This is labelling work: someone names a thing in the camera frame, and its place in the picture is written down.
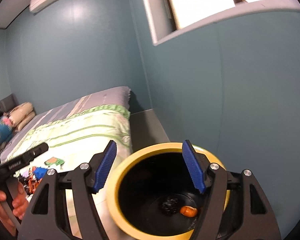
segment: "floor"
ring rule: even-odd
[[[133,152],[150,145],[170,142],[153,109],[132,114],[130,129]]]

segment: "ridged blue pad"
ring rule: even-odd
[[[194,187],[198,189],[200,193],[203,193],[206,189],[206,186],[203,181],[204,173],[200,168],[200,165],[197,162],[196,158],[194,157],[192,149],[186,141],[182,143],[182,156],[186,162]]]
[[[113,141],[96,171],[95,182],[92,187],[95,193],[104,187],[116,155],[117,144]]]

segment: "blue floral pillow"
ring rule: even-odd
[[[0,117],[0,145],[12,138],[12,123],[8,117]]]

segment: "silver screw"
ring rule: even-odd
[[[47,171],[47,174],[48,174],[48,175],[53,175],[53,174],[54,174],[54,172],[55,172],[55,170],[54,170],[54,169],[50,169],[50,170],[48,170],[48,171]]]
[[[219,169],[219,165],[216,164],[216,163],[211,163],[210,168],[213,169],[213,170],[217,170],[217,169]]]
[[[249,170],[244,170],[243,174],[246,175],[246,176],[251,176],[252,172],[249,171]]]
[[[82,170],[86,170],[87,168],[89,168],[89,164],[88,163],[82,163],[80,165],[80,169],[82,169]]]

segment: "person's hand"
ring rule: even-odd
[[[3,225],[8,229],[10,233],[15,234],[15,227],[12,221],[9,219],[8,215],[4,211],[1,202],[6,200],[6,194],[3,191],[0,191],[0,220]],[[18,217],[20,220],[23,219],[26,209],[29,205],[29,202],[26,199],[26,192],[23,188],[23,185],[18,183],[18,196],[13,200],[12,205],[14,207],[13,214]]]

